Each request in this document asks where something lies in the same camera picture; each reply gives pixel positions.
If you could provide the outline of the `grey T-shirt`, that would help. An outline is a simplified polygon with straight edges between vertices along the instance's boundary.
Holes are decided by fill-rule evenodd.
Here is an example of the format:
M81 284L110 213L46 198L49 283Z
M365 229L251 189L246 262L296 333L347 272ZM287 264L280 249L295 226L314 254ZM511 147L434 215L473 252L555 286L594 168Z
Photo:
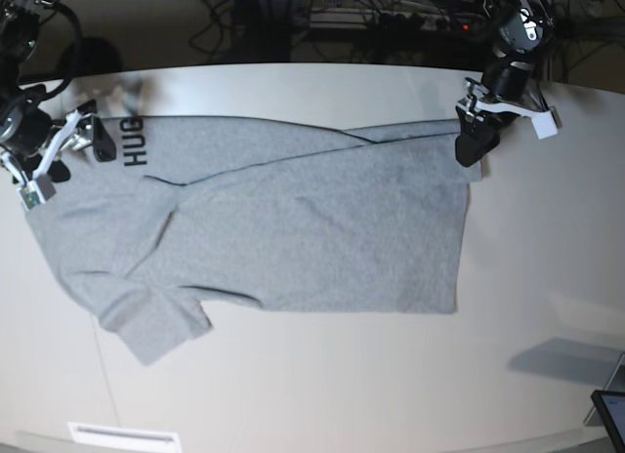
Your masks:
M149 365L211 328L205 301L452 313L469 186L454 120L348 131L235 117L106 122L25 216L67 296Z

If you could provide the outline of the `white label strip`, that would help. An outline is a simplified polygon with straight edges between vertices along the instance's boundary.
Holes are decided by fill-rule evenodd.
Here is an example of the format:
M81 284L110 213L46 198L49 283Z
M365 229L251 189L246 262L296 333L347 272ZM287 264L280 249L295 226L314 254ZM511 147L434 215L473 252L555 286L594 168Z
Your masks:
M97 426L92 424L68 422L70 434L74 440L80 435L104 435L104 436L121 436L127 438L140 438L159 441L180 442L180 436L175 432L148 431L137 429L123 429L109 426Z

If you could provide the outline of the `black tablet screen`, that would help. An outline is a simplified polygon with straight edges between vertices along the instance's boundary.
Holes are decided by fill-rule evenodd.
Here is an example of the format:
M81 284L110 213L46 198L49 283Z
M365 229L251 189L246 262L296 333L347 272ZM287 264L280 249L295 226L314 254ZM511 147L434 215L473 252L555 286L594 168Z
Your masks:
M624 453L624 393L596 390L591 399L615 451Z

